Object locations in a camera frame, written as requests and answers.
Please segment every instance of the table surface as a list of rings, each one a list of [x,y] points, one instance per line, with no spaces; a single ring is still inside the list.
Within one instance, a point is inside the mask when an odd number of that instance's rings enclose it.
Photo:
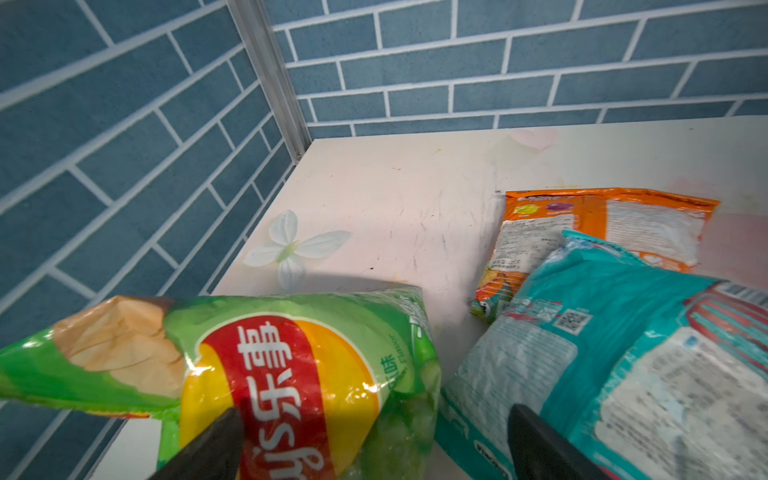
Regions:
[[[644,187],[722,202],[704,231],[699,272],[768,289],[768,117],[557,127],[544,150],[511,130],[317,140],[214,290],[283,293],[276,265],[245,255],[286,210],[298,240],[352,236],[307,264],[297,293],[420,286],[447,379],[485,331],[468,300],[493,248],[507,190]],[[158,422],[131,420],[95,478],[143,480],[157,458]],[[468,478],[438,447],[429,479]]]

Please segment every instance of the chip bag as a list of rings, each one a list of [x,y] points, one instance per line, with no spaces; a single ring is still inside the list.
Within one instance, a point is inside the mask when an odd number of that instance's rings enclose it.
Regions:
[[[227,408],[240,478],[422,478],[440,366],[418,289],[116,296],[0,350],[0,398],[163,421],[162,466]]]
[[[665,269],[690,272],[698,263],[701,230],[719,204],[639,188],[507,192],[504,221],[472,314],[492,323],[528,274],[563,245],[563,229],[618,243]]]
[[[565,236],[445,384],[440,446],[514,478],[523,403],[609,478],[768,478],[768,293]]]

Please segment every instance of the white flower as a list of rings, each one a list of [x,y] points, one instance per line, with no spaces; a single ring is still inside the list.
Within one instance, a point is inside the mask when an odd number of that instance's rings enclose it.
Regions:
[[[291,210],[280,215],[270,227],[269,243],[259,245],[245,256],[248,266],[264,266],[277,262],[277,281],[285,290],[294,289],[306,274],[304,258],[325,258],[337,251],[352,236],[337,230],[322,233],[309,240],[296,240],[299,220]]]

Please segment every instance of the wall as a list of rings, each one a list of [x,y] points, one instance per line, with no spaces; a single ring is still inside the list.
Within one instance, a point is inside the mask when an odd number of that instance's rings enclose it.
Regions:
[[[314,137],[768,114],[768,5],[266,0]]]
[[[291,160],[223,0],[0,4],[0,347],[114,294],[205,294]],[[0,401],[0,478],[119,422]]]

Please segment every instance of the green chip bag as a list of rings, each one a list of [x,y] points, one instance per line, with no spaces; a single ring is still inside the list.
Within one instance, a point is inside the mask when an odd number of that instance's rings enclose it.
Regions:
[[[235,406],[240,478],[422,478],[440,365],[414,288],[116,296],[0,350],[0,398],[163,421],[159,465]]]

